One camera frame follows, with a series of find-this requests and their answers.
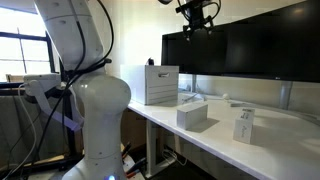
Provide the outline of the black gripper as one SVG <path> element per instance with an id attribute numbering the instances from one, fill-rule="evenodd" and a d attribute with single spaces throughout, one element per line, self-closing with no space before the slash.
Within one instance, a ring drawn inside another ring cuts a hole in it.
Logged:
<path id="1" fill-rule="evenodd" d="M 213 0 L 188 0 L 185 4 L 181 4 L 178 1 L 178 7 L 175 9 L 177 13 L 181 13 L 187 20 L 188 24 L 183 26 L 186 40 L 189 42 L 191 35 L 189 30 L 206 29 L 208 35 L 213 33 L 213 19 L 219 14 L 221 10 L 221 0 L 214 2 Z M 209 5 L 215 5 L 217 7 L 216 13 L 207 17 L 204 16 L 203 8 Z"/>

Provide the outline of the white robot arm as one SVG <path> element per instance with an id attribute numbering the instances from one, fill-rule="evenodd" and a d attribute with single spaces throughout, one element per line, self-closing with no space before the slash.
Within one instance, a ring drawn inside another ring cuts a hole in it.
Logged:
<path id="1" fill-rule="evenodd" d="M 120 126 L 131 91 L 104 69 L 107 56 L 87 0 L 34 2 L 69 73 L 68 86 L 84 106 L 84 157 L 62 180 L 127 180 Z"/>

